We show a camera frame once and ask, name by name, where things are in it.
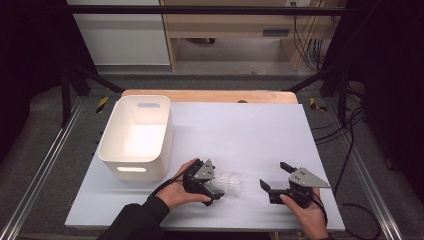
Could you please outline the black metal stand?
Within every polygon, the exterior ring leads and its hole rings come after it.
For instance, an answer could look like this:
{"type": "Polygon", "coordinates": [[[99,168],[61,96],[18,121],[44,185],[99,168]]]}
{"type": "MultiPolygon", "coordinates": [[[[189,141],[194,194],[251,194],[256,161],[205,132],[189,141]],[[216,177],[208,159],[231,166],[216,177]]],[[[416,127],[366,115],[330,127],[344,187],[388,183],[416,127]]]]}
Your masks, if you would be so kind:
{"type": "Polygon", "coordinates": [[[339,120],[342,127],[347,126],[347,85],[348,80],[346,78],[345,70],[341,66],[332,64],[327,68],[319,71],[318,73],[310,76],[306,80],[285,89],[285,92],[297,93],[307,86],[322,80],[323,84],[320,89],[322,97],[332,97],[335,92],[338,93],[338,105],[337,105],[337,119],[339,120]]]}
{"type": "Polygon", "coordinates": [[[115,93],[123,93],[125,91],[124,88],[107,81],[98,73],[89,71],[82,66],[71,65],[64,67],[61,73],[62,127],[66,126],[71,119],[70,87],[74,88],[78,96],[87,96],[91,92],[91,88],[86,82],[87,79],[94,80],[115,93]]]}

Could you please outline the person's left hand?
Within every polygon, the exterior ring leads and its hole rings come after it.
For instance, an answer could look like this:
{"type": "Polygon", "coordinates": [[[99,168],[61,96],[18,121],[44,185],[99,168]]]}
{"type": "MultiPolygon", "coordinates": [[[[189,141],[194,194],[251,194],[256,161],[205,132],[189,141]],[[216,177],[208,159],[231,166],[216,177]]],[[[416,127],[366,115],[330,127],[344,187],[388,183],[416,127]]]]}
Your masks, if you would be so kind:
{"type": "Polygon", "coordinates": [[[190,202],[210,201],[210,198],[206,195],[187,193],[183,187],[183,184],[180,182],[180,179],[183,178],[183,171],[191,166],[194,162],[195,159],[192,159],[184,163],[175,174],[177,181],[167,185],[157,194],[157,197],[159,197],[170,210],[190,202]]]}

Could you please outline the light wooden desk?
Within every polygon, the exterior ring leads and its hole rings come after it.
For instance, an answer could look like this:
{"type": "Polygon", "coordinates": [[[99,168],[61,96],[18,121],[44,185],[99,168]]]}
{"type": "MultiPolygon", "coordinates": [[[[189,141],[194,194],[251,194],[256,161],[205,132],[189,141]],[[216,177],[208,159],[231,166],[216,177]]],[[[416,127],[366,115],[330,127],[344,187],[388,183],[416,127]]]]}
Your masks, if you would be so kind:
{"type": "MultiPolygon", "coordinates": [[[[347,0],[159,0],[162,6],[343,7],[347,0]]],[[[307,59],[312,40],[330,40],[336,16],[190,15],[163,16],[171,62],[176,62],[177,41],[184,38],[279,39],[291,68],[307,59]]]]}

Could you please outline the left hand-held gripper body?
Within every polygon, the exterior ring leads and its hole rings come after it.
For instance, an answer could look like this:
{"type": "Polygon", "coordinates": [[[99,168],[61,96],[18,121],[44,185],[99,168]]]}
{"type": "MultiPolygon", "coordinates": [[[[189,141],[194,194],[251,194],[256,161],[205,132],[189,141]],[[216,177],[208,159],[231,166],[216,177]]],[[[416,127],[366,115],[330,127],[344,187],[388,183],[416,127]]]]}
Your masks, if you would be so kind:
{"type": "Polygon", "coordinates": [[[201,188],[215,178],[211,163],[210,159],[206,162],[197,159],[186,169],[183,174],[183,187],[186,192],[201,194],[201,188]]]}

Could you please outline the black horizontal frame bar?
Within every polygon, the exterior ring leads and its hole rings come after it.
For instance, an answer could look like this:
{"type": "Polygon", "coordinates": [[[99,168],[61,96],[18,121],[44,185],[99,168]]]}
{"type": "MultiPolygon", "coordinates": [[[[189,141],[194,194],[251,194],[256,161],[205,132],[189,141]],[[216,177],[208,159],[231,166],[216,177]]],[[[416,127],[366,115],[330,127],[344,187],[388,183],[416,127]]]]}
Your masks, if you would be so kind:
{"type": "Polygon", "coordinates": [[[247,7],[247,6],[122,6],[69,5],[73,14],[195,14],[195,15],[311,15],[341,16],[345,8],[247,7]]]}

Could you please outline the aluminium floor rail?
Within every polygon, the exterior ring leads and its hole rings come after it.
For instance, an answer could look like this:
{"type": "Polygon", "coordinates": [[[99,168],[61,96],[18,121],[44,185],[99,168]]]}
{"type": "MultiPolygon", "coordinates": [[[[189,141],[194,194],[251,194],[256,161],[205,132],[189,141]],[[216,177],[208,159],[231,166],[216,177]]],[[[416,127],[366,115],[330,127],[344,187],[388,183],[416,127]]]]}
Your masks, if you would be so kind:
{"type": "Polygon", "coordinates": [[[341,137],[343,144],[349,152],[348,159],[351,161],[365,195],[377,222],[387,240],[404,240],[400,229],[395,222],[383,196],[381,195],[370,172],[366,168],[363,159],[354,144],[353,126],[341,137]]]}
{"type": "Polygon", "coordinates": [[[71,133],[73,126],[80,115],[81,109],[86,101],[85,97],[77,97],[71,109],[71,115],[64,127],[57,133],[52,145],[45,155],[41,165],[37,169],[35,176],[26,189],[13,215],[9,218],[5,227],[0,231],[0,240],[15,240],[19,231],[31,211],[43,185],[53,168],[66,140],[71,133]]]}

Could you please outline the dark curtain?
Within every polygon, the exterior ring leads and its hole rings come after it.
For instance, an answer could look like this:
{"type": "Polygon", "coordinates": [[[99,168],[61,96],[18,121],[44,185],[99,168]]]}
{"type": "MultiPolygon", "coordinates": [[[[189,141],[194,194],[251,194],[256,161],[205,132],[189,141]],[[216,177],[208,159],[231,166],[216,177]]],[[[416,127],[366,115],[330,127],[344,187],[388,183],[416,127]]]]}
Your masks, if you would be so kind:
{"type": "Polygon", "coordinates": [[[424,203],[424,0],[347,0],[331,50],[352,41],[348,78],[365,86],[365,108],[389,159],[424,203]]]}
{"type": "Polygon", "coordinates": [[[30,112],[31,99],[61,84],[66,73],[81,95],[86,78],[72,67],[96,68],[74,16],[49,10],[67,0],[0,0],[0,162],[30,112]]]}

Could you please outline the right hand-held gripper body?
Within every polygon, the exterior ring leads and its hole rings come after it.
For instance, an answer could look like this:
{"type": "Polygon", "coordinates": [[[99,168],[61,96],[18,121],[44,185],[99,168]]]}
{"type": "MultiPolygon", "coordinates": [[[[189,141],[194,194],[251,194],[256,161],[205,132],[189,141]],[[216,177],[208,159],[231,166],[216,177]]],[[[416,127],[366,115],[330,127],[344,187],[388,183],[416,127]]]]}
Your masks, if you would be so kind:
{"type": "Polygon", "coordinates": [[[280,195],[289,196],[301,208],[308,208],[313,201],[314,188],[330,188],[330,184],[325,182],[320,177],[311,173],[303,167],[294,168],[293,173],[289,173],[289,187],[285,190],[270,189],[268,192],[269,201],[271,204],[283,204],[280,195]]]}

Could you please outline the white plastic storage bin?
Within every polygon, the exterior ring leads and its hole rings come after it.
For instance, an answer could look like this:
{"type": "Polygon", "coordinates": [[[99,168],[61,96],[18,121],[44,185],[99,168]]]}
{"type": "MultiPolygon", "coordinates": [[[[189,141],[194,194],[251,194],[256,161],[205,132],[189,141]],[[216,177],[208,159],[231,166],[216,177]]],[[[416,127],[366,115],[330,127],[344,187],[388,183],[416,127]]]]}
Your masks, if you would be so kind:
{"type": "Polygon", "coordinates": [[[118,179],[158,181],[168,172],[172,139],[168,97],[123,96],[112,110],[98,156],[118,179]]]}

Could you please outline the white table cover sheet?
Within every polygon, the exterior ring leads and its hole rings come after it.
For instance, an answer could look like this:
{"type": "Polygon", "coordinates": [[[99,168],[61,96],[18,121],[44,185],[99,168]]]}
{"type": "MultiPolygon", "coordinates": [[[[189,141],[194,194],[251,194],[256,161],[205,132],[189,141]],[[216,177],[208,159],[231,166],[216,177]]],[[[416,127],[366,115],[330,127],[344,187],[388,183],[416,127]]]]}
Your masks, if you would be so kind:
{"type": "Polygon", "coordinates": [[[119,180],[99,159],[100,146],[65,221],[78,229],[104,229],[129,203],[146,197],[193,158],[210,159],[221,173],[241,184],[206,207],[188,203],[171,210],[162,227],[173,231],[296,230],[286,206],[270,204],[259,179],[287,188],[280,162],[305,167],[328,181],[300,104],[172,103],[173,141],[169,171],[156,182],[119,180]]]}

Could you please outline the person's right hand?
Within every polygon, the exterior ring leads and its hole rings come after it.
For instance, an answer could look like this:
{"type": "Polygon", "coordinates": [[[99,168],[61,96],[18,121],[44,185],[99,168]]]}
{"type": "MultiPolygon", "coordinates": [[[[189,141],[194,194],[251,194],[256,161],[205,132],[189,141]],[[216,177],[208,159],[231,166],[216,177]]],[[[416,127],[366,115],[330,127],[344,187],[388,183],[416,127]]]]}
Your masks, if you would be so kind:
{"type": "Polygon", "coordinates": [[[325,240],[330,237],[324,213],[316,203],[312,203],[308,208],[303,209],[289,196],[281,194],[280,199],[296,216],[302,232],[310,240],[325,240]]]}

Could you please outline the yellow black tape marker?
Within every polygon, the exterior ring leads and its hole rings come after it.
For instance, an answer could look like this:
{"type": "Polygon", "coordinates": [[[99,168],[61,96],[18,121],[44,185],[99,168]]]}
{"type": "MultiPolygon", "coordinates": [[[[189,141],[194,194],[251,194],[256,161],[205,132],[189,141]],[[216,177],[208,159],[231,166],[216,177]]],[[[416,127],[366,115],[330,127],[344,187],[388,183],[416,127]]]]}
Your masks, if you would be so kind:
{"type": "Polygon", "coordinates": [[[99,101],[99,104],[96,109],[96,113],[101,113],[108,101],[109,97],[102,97],[99,101]]]}
{"type": "Polygon", "coordinates": [[[326,112],[328,111],[328,109],[326,107],[323,106],[318,106],[316,104],[316,101],[314,98],[310,98],[310,109],[312,110],[317,110],[317,111],[321,111],[321,112],[326,112]]]}

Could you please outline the white cabinet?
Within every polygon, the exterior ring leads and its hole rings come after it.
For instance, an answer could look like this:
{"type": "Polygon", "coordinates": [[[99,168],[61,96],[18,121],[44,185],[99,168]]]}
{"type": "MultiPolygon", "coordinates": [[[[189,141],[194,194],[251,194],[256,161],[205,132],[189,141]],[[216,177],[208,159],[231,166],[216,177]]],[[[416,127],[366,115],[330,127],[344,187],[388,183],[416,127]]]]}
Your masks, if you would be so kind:
{"type": "Polygon", "coordinates": [[[75,14],[96,66],[169,65],[159,14],[75,14]]]}

